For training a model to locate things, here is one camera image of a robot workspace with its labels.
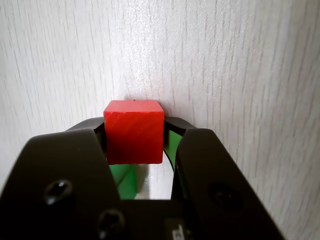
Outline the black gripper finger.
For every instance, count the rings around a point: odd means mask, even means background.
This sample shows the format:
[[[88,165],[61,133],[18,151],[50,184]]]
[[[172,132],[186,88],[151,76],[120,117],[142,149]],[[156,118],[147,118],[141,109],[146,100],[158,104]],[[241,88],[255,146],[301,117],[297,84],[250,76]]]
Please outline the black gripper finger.
[[[31,138],[0,196],[1,239],[122,239],[125,218],[104,142],[101,117]]]
[[[196,240],[281,240],[283,235],[213,130],[166,117],[181,137],[175,166]]]

